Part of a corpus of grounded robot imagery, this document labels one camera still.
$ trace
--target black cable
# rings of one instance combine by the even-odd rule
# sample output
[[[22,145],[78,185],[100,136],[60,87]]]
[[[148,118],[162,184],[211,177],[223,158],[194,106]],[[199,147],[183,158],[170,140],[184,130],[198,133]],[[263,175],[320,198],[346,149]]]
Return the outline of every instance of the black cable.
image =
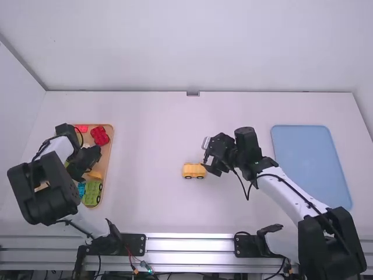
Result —
[[[236,235],[248,235],[248,236],[250,236],[251,234],[248,233],[248,232],[241,231],[241,232],[236,232],[235,235],[234,235],[234,238],[236,237]]]
[[[93,235],[89,232],[86,232],[85,230],[81,229],[80,227],[76,226],[74,223],[72,223],[70,220],[56,220],[55,223],[66,223],[66,225],[72,226],[76,230],[80,231],[81,233],[84,233],[87,237],[94,239]]]
[[[98,271],[97,271],[97,275],[93,278],[93,280],[96,280],[97,277],[100,275],[100,271],[101,271],[101,256],[98,254]]]
[[[280,272],[281,272],[281,270],[282,270],[283,267],[284,267],[285,260],[286,260],[286,258],[283,259],[280,269],[279,269],[275,274],[273,274],[273,275],[271,275],[270,277],[267,277],[267,278],[265,278],[265,279],[263,279],[263,280],[270,280],[270,279],[272,279],[273,277],[275,277],[276,275],[279,275]]]
[[[239,179],[239,181],[241,183],[241,186],[242,186],[242,189],[244,190],[245,198],[246,198],[247,201],[249,201],[249,195],[246,194],[245,186],[244,186],[244,183],[242,182],[240,176],[238,175],[238,173],[234,169],[231,169],[231,170],[237,176],[237,178]]]
[[[83,134],[82,132],[80,131],[80,129],[78,127],[74,127],[80,134],[80,137],[82,137],[82,143],[80,143],[80,148],[83,147],[83,144],[84,144],[84,138],[83,138]]]

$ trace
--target toy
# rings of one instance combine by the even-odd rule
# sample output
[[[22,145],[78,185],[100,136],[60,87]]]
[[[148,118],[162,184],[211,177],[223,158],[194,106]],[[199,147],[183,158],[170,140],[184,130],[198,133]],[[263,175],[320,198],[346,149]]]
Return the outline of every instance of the toy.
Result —
[[[186,163],[182,168],[182,176],[186,179],[206,177],[206,169],[200,163]]]
[[[88,131],[88,125],[82,125],[82,124],[78,124],[75,126],[75,130],[80,130],[81,133],[86,133]]]
[[[98,171],[91,171],[91,172],[88,173],[88,176],[92,177],[92,178],[95,178],[95,179],[99,179],[99,180],[103,179],[103,176]]]
[[[85,183],[85,192],[82,197],[82,203],[85,206],[96,206],[101,201],[102,190],[102,181],[87,181]]]
[[[94,143],[98,146],[106,145],[110,141],[110,138],[106,134],[105,128],[102,125],[93,128],[91,130],[91,136],[94,139]]]

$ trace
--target white table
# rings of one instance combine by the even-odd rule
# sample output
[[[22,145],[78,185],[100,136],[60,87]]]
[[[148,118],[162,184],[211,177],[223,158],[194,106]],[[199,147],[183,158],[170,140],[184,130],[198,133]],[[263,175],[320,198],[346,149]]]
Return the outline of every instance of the white table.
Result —
[[[280,260],[236,259],[232,234],[239,230],[255,233],[274,223],[289,231],[296,230],[295,226],[260,191],[253,190],[247,202],[233,174],[185,180],[182,165],[202,160],[204,136],[219,132],[233,135],[238,127],[252,126],[263,154],[274,157],[270,137],[274,125],[325,125],[346,176],[354,204],[351,214],[364,251],[373,253],[369,241],[373,240],[373,144],[351,93],[201,92],[200,97],[187,97],[185,92],[48,92],[23,160],[29,160],[60,123],[114,126],[103,200],[92,211],[111,219],[122,232],[148,233],[146,257],[156,270],[182,271],[187,267],[189,271],[239,272],[275,272]],[[46,269],[41,260],[49,261],[50,269],[72,268],[81,243],[73,231],[64,228],[62,232],[62,225],[25,225],[11,191],[0,219],[7,225],[0,235],[8,236],[0,237],[0,244],[24,250],[22,254],[0,252],[0,268]],[[52,253],[30,251],[32,248]],[[373,266],[371,256],[367,261]],[[88,262],[88,269],[97,268],[96,258],[90,257]],[[129,270],[122,262],[126,258],[103,258],[103,269]]]

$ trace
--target wooden tray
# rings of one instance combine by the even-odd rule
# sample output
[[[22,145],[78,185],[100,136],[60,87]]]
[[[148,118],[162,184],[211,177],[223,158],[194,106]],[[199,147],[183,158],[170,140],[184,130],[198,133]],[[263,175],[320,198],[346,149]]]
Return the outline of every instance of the wooden tray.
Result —
[[[89,173],[85,173],[83,175],[83,178],[87,180],[85,185],[84,183],[82,184],[82,183],[76,182],[76,186],[78,187],[80,195],[81,195],[82,203],[89,208],[94,208],[94,207],[97,207],[103,199],[103,194],[104,194],[104,189],[105,189],[105,178],[106,178],[106,173],[107,173],[108,164],[109,164],[112,139],[114,137],[114,129],[112,125],[110,124],[74,124],[74,126],[78,127],[82,131],[84,144],[89,144],[90,146],[95,145],[94,139],[91,136],[90,131],[93,128],[98,127],[98,126],[104,127],[106,130],[106,134],[110,138],[110,142],[101,147],[102,157],[100,161],[97,162],[92,168],[93,172],[99,172],[101,174],[102,180],[96,179],[94,177],[90,177]],[[78,140],[81,141],[80,133],[77,132],[76,135],[78,136]],[[100,183],[102,184],[102,187],[100,187],[102,188],[102,190],[97,189]],[[96,203],[93,203],[94,196],[100,197],[99,202],[97,202],[96,200]]]

